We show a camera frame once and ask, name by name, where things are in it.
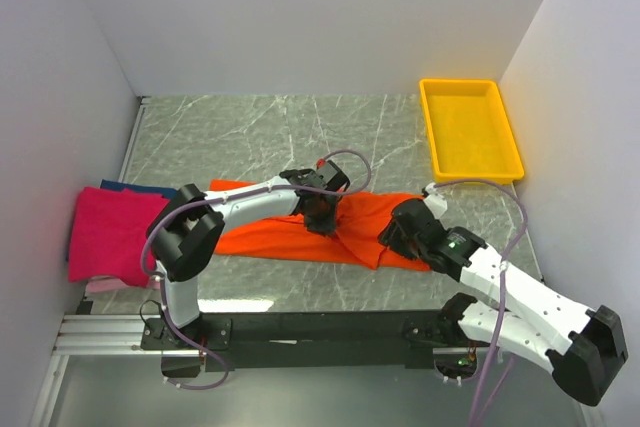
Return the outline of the orange t shirt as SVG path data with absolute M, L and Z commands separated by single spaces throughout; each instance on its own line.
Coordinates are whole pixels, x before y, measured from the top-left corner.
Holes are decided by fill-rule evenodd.
M 430 267 L 424 261 L 406 259 L 378 242 L 378 235 L 391 220 L 392 209 L 413 197 L 370 192 L 347 196 L 338 204 L 337 229 L 329 236 L 308 231 L 300 215 L 263 219 L 224 233 L 215 253 L 428 272 Z

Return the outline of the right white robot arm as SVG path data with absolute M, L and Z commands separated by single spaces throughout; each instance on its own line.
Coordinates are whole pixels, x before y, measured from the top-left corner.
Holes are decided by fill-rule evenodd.
M 592 309 L 553 291 L 463 227 L 444 228 L 432 198 L 396 206 L 379 236 L 382 245 L 426 262 L 496 302 L 504 314 L 470 297 L 448 302 L 453 312 L 439 321 L 444 342 L 467 339 L 498 347 L 538 365 L 574 400 L 597 406 L 628 359 L 620 316 L 602 305 Z

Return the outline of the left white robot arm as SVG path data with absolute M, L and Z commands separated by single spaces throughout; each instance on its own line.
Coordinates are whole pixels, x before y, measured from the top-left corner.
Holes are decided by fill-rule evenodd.
M 203 192 L 193 184 L 180 188 L 149 226 L 144 246 L 161 277 L 166 339 L 179 349 L 199 339 L 198 276 L 223 235 L 260 220 L 293 215 L 301 215 L 313 233 L 328 235 L 336 228 L 337 203 L 349 186 L 348 176 L 327 160 L 249 187 L 217 192 Z

